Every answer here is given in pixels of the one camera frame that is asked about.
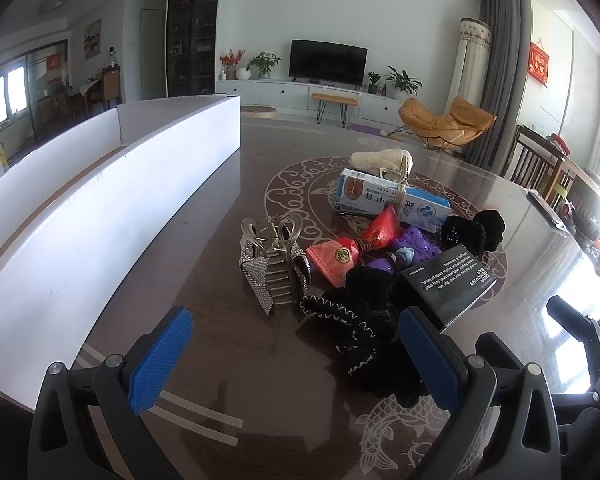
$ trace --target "doorway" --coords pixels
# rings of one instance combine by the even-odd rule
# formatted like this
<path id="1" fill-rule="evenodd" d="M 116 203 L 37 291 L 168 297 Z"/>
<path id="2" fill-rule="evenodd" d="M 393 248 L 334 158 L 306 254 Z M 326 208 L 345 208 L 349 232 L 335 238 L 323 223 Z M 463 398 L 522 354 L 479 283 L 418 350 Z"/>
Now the doorway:
<path id="1" fill-rule="evenodd" d="M 143 101 L 167 96 L 163 10 L 140 10 L 140 78 Z"/>

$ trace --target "white round vase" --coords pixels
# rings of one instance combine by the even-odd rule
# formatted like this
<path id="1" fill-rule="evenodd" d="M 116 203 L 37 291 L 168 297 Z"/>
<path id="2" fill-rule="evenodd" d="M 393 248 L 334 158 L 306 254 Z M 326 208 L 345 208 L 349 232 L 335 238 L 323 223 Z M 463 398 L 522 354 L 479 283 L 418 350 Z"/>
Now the white round vase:
<path id="1" fill-rule="evenodd" d="M 251 70 L 248 68 L 239 68 L 235 71 L 235 76 L 240 81 L 247 81 L 247 79 L 251 79 Z"/>
<path id="2" fill-rule="evenodd" d="M 399 88 L 394 88 L 394 99 L 396 101 L 400 101 L 401 103 L 405 102 L 411 94 L 406 90 L 400 90 Z"/>

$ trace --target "glossy brown tabletop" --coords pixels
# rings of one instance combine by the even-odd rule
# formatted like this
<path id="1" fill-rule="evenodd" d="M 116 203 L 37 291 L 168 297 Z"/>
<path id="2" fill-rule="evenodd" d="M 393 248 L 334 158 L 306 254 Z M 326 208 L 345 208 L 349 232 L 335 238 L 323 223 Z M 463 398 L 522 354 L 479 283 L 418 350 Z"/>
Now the glossy brown tabletop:
<path id="1" fill-rule="evenodd" d="M 552 229 L 515 184 L 448 155 L 323 126 L 244 120 L 242 147 L 176 213 L 129 272 L 74 367 L 125 353 L 174 305 L 193 337 L 157 405 L 142 418 L 186 479 L 405 478 L 448 415 L 424 397 L 403 408 L 353 384 L 328 326 L 295 309 L 267 318 L 238 268 L 240 223 L 298 210 L 306 247 L 359 232 L 366 219 L 328 208 L 353 152 L 410 150 L 411 183 L 445 194 L 455 212 L 494 208 L 502 246 L 483 262 L 498 277 L 488 301 L 446 333 L 465 353 L 495 332 L 523 362 L 542 365 L 552 392 L 589 386 L 584 348 L 546 314 L 554 294 L 600 317 L 600 279 L 572 237 Z M 316 277 L 314 293 L 325 281 Z M 114 467 L 110 436 L 97 427 Z M 471 458 L 478 455 L 476 450 Z"/>

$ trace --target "black display cabinet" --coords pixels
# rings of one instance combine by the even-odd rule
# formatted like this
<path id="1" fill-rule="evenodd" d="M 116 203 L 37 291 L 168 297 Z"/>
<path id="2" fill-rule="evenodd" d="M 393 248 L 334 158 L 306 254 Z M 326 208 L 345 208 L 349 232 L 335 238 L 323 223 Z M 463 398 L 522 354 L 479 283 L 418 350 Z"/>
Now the black display cabinet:
<path id="1" fill-rule="evenodd" d="M 214 92 L 217 16 L 218 0 L 169 0 L 168 97 Z"/>

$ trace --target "blue gripper pad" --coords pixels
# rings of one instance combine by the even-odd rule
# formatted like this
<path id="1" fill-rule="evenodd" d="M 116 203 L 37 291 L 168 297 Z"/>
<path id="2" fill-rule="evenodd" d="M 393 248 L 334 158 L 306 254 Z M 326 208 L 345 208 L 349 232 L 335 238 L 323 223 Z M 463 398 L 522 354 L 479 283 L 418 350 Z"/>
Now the blue gripper pad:
<path id="1" fill-rule="evenodd" d="M 461 377 L 440 348 L 439 344 L 445 344 L 444 340 L 440 341 L 442 336 L 429 320 L 424 319 L 424 322 L 430 324 L 429 330 L 410 308 L 403 310 L 398 320 L 400 341 L 437 406 L 453 414 L 462 403 Z"/>
<path id="2" fill-rule="evenodd" d="M 129 380 L 128 399 L 136 415 L 155 404 L 189 342 L 192 330 L 191 313 L 181 308 L 133 371 Z"/>

